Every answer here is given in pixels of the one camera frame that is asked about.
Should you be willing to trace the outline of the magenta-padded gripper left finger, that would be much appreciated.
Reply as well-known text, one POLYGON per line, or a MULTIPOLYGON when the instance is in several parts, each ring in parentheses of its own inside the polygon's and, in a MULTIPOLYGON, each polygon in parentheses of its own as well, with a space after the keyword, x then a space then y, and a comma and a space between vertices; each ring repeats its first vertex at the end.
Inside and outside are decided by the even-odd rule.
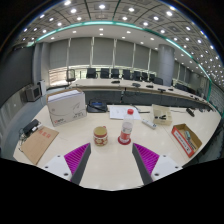
POLYGON ((91 144, 84 144, 66 155, 56 155, 43 166, 56 176, 79 185, 91 154, 91 144))

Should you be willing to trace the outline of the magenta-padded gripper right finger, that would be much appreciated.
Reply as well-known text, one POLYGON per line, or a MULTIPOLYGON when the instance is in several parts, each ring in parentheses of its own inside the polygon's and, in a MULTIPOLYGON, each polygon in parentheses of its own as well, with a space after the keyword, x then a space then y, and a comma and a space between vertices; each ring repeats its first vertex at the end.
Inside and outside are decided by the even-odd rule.
POLYGON ((182 169, 167 155, 158 155, 148 148, 134 143, 132 146, 138 170, 144 185, 166 177, 182 169))

